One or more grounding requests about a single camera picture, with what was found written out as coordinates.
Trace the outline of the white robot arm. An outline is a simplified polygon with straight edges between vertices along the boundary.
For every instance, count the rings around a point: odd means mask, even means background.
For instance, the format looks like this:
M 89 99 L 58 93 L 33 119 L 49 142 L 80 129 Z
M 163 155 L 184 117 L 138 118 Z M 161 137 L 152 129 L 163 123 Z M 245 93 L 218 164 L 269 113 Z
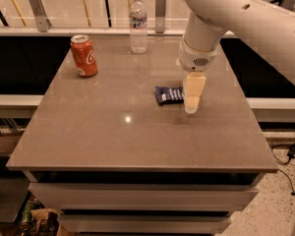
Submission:
M 191 10 L 179 47 L 185 111 L 198 110 L 204 71 L 232 31 L 295 86 L 295 13 L 263 0 L 185 0 Z

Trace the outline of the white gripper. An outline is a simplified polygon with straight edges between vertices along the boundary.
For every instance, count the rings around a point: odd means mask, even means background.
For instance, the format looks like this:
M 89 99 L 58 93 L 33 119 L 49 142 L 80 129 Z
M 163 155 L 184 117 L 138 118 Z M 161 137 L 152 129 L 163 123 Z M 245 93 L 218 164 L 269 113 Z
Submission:
M 199 51 L 191 48 L 185 40 L 180 42 L 178 60 L 185 71 L 191 72 L 183 83 L 184 106 L 188 114 L 194 114 L 198 110 L 206 84 L 206 76 L 202 72 L 210 67 L 216 55 L 217 49 Z

